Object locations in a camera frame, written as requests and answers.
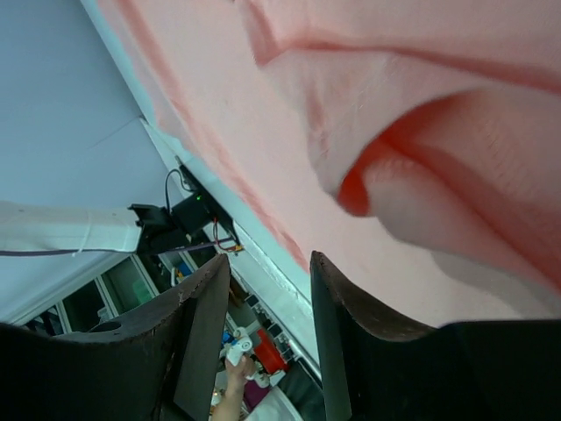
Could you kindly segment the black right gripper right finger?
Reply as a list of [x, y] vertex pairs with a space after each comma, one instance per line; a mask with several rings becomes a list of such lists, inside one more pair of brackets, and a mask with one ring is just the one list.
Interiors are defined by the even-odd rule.
[[310, 257], [312, 307], [329, 420], [557, 420], [558, 320], [434, 328]]

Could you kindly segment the pink t shirt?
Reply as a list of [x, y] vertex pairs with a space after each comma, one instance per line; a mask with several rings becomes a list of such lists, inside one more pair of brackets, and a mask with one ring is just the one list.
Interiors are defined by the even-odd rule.
[[102, 1], [164, 154], [431, 325], [560, 315], [557, 1]]

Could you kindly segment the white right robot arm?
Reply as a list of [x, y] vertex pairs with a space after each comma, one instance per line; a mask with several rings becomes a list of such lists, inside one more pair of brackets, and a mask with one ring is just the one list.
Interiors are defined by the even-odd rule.
[[[163, 253], [191, 233], [172, 210], [1, 205], [1, 252]], [[310, 259], [329, 420], [557, 420], [558, 320], [457, 322], [434, 329]], [[204, 420], [231, 270], [219, 255], [185, 282], [88, 332], [46, 337], [1, 327], [4, 420]]]

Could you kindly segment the person's hand in background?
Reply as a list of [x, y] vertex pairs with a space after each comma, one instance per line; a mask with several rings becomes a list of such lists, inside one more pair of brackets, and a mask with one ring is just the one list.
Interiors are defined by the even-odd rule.
[[238, 421], [245, 392], [245, 384], [248, 377], [255, 371], [255, 364], [251, 357], [244, 355], [237, 365], [233, 365], [228, 359], [225, 360], [227, 374], [227, 386], [223, 397], [214, 409], [213, 421]]

